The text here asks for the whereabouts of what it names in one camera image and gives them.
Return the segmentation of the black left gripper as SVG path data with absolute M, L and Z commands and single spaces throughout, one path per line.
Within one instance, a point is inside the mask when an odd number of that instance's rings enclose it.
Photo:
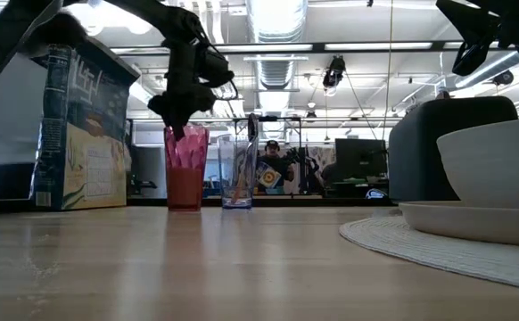
M 169 50 L 166 91 L 153 96 L 148 108 L 161 116 L 179 141 L 185 136 L 181 112 L 210 111 L 217 100 L 235 99 L 235 74 L 200 25 L 166 38 L 163 46 Z

